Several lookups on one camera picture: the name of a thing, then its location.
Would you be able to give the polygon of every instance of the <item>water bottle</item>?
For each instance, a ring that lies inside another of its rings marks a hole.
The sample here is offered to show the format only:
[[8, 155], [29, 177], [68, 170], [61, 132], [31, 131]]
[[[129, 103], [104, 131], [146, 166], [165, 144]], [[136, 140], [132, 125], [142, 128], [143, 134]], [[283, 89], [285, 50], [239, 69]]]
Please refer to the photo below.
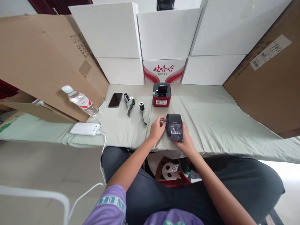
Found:
[[84, 94], [73, 90], [69, 85], [63, 86], [62, 90], [68, 94], [69, 100], [78, 105], [83, 111], [93, 118], [99, 118], [101, 110], [95, 106]]

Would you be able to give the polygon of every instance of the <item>bottle cap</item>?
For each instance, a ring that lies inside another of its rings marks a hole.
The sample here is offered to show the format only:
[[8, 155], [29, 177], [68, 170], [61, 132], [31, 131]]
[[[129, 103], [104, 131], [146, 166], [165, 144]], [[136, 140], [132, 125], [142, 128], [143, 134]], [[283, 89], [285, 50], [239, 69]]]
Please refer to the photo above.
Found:
[[71, 91], [73, 91], [73, 88], [71, 88], [71, 86], [69, 86], [69, 85], [66, 85], [66, 86], [63, 86], [63, 87], [62, 87], [62, 90], [63, 90], [65, 93], [70, 93]]

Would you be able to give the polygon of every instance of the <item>gray pants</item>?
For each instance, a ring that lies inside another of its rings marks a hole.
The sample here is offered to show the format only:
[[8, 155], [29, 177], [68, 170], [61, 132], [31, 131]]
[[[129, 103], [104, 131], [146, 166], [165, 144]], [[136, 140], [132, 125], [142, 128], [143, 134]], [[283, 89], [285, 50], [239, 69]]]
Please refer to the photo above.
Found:
[[[130, 155], [124, 148], [105, 148], [101, 160], [107, 182]], [[256, 223], [284, 193], [278, 174], [255, 159], [219, 156], [205, 161]], [[142, 225], [151, 214], [173, 208], [194, 214], [205, 225], [223, 224], [202, 181], [171, 189], [140, 169], [126, 193], [126, 204], [129, 225]]]

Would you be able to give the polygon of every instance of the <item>white power bank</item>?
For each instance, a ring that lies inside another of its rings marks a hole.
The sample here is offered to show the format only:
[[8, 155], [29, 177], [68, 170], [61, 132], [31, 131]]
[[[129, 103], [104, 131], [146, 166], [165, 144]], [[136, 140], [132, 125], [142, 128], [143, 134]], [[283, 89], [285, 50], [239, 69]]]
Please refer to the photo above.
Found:
[[98, 123], [76, 123], [71, 129], [71, 134], [96, 136], [100, 133], [101, 125]]

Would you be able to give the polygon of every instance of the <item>light green cloth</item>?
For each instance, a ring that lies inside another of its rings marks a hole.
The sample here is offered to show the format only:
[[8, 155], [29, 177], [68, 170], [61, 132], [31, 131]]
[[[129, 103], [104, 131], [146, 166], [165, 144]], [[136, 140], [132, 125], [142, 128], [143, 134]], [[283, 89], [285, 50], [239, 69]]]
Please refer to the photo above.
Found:
[[[106, 146], [138, 148], [149, 136], [151, 123], [157, 116], [180, 114], [186, 122], [198, 152], [204, 156], [231, 154], [261, 160], [300, 163], [300, 138], [282, 139], [245, 114], [223, 86], [171, 84], [169, 107], [154, 107], [153, 84], [110, 85], [101, 105], [101, 132], [107, 136]], [[136, 105], [130, 117], [124, 100], [118, 108], [108, 108], [113, 93], [134, 96]], [[144, 102], [144, 125], [139, 103]], [[25, 114], [0, 133], [0, 139], [69, 144], [75, 147], [103, 146], [104, 137], [72, 135], [72, 124], [50, 123]], [[170, 158], [184, 157], [166, 133], [153, 151], [163, 151]]]

